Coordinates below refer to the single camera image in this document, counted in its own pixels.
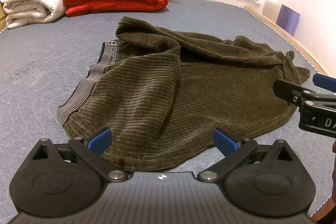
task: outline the metal screw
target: metal screw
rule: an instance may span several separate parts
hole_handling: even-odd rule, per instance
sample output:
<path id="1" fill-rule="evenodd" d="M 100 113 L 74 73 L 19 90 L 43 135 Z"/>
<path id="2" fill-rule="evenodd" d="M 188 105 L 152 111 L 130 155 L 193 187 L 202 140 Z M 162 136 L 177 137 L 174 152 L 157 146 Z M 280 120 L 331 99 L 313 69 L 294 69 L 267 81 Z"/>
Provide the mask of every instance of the metal screw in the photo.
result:
<path id="1" fill-rule="evenodd" d="M 111 179 L 122 179 L 125 176 L 125 172 L 120 170 L 113 170 L 109 172 L 109 177 Z"/>
<path id="2" fill-rule="evenodd" d="M 217 178 L 217 174 L 212 171 L 204 171 L 201 173 L 201 178 L 205 180 L 213 180 Z"/>
<path id="3" fill-rule="evenodd" d="M 307 105 L 309 105 L 309 106 L 313 106 L 314 105 L 314 103 L 312 102 L 312 101 L 306 101 L 305 102 Z"/>

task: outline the mattress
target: mattress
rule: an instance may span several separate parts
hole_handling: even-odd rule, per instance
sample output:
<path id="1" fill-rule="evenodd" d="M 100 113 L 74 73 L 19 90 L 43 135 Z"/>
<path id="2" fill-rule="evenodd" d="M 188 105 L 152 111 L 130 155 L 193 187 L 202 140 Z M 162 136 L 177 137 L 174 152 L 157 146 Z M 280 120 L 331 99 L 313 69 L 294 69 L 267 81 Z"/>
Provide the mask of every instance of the mattress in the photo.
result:
<path id="1" fill-rule="evenodd" d="M 16 210 L 8 187 L 31 148 L 42 137 L 54 143 L 68 141 L 57 121 L 56 110 L 97 62 L 101 44 L 115 39 L 123 16 L 146 20 L 176 31 L 203 32 L 223 39 L 244 35 L 267 43 L 277 51 L 294 50 L 294 64 L 314 68 L 274 30 L 239 7 L 207 0 L 170 0 L 154 13 L 114 12 L 63 17 L 53 23 L 32 24 L 0 33 L 0 223 L 7 223 Z M 330 93 L 313 85 L 318 93 Z M 329 197 L 335 155 L 334 140 L 298 128 L 299 113 L 283 127 L 256 138 L 260 144 L 285 139 L 299 156 L 316 184 L 311 215 Z M 211 148 L 173 171 L 198 173 L 223 158 Z"/>

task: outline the blue gripper pad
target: blue gripper pad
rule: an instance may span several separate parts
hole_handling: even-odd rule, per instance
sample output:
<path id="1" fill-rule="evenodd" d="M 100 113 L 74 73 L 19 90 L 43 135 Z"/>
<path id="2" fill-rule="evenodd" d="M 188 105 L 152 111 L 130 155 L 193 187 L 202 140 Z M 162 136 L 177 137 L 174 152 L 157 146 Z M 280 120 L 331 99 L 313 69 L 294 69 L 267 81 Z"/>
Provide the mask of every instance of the blue gripper pad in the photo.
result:
<path id="1" fill-rule="evenodd" d="M 321 74 L 313 76 L 314 85 L 336 93 L 336 79 Z"/>
<path id="2" fill-rule="evenodd" d="M 216 128 L 213 131 L 213 143 L 225 157 L 238 150 L 242 145 L 240 140 L 229 136 L 229 134 L 221 128 Z"/>
<path id="3" fill-rule="evenodd" d="M 84 145 L 98 156 L 102 155 L 111 143 L 112 132 L 109 128 L 99 130 L 84 141 Z"/>

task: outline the corduroy fabric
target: corduroy fabric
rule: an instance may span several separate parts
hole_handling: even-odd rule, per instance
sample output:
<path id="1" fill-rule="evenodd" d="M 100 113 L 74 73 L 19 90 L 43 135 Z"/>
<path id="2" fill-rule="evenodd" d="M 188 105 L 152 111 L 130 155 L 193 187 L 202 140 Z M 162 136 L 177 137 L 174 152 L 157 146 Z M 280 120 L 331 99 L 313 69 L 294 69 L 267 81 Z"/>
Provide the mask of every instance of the corduroy fabric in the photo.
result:
<path id="1" fill-rule="evenodd" d="M 87 137 L 113 132 L 104 158 L 126 170 L 173 167 L 210 148 L 221 127 L 257 137 L 286 123 L 296 107 L 273 94 L 276 79 L 301 84 L 310 72 L 266 44 L 238 36 L 174 32 L 124 17 L 117 59 L 64 129 Z"/>

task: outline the wooden bed frame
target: wooden bed frame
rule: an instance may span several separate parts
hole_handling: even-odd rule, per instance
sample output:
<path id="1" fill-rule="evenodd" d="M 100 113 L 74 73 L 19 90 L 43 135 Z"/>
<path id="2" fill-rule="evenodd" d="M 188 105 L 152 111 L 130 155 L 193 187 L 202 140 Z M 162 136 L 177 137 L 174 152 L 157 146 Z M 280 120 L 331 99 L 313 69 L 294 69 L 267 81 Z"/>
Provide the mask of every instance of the wooden bed frame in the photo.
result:
<path id="1" fill-rule="evenodd" d="M 270 26 L 273 30 L 275 30 L 279 35 L 281 35 L 285 40 L 287 40 L 295 49 L 300 52 L 309 63 L 312 64 L 312 66 L 320 73 L 327 75 L 325 70 L 323 69 L 322 65 L 319 61 L 317 61 L 313 55 L 294 37 L 292 37 L 288 32 L 283 30 L 281 27 L 276 25 L 273 21 L 262 15 L 261 13 L 255 11 L 251 7 L 245 7 L 246 10 L 248 10 L 250 13 L 258 17 L 260 20 L 262 20 L 264 23 L 266 23 L 268 26 Z M 2 10 L 2 5 L 0 6 L 0 31 L 3 30 L 6 27 L 6 14 Z M 314 221 L 320 220 L 322 217 L 324 217 L 327 213 L 329 213 L 332 208 L 335 207 L 335 203 L 332 201 L 331 198 L 325 201 L 325 203 L 312 215 L 312 219 Z"/>

